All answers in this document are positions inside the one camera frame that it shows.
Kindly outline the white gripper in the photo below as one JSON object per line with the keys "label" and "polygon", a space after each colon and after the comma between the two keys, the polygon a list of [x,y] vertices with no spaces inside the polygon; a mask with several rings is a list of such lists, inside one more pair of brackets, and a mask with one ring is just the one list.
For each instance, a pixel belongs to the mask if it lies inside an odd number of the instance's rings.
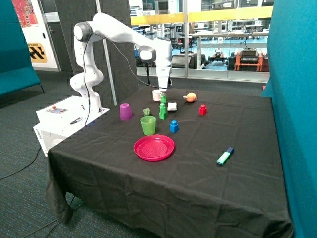
{"label": "white gripper", "polygon": [[158,78],[158,87],[161,91],[161,96],[166,96],[166,90],[169,85],[169,78],[171,75],[171,68],[156,68],[156,75]]}

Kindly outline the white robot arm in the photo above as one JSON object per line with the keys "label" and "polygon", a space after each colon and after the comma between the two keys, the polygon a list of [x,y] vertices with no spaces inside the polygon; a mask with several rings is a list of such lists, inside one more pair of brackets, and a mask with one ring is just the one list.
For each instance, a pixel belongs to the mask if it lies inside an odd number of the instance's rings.
{"label": "white robot arm", "polygon": [[93,43],[103,39],[113,43],[138,45],[141,61],[155,63],[159,90],[165,92],[169,88],[172,44],[168,38],[156,37],[151,40],[101,12],[97,13],[92,21],[77,23],[73,32],[76,63],[83,68],[83,72],[73,76],[70,85],[83,97],[84,109],[88,113],[98,114],[102,111],[100,96],[93,87],[103,81],[104,75],[95,64]]}

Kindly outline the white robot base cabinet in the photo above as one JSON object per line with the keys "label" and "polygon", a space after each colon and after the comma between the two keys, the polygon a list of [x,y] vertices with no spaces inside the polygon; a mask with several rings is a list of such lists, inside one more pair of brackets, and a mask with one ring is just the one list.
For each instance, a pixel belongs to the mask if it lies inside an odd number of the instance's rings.
{"label": "white robot base cabinet", "polygon": [[51,148],[84,126],[108,112],[102,108],[95,113],[81,96],[70,96],[36,111],[39,123],[33,127],[45,156]]}

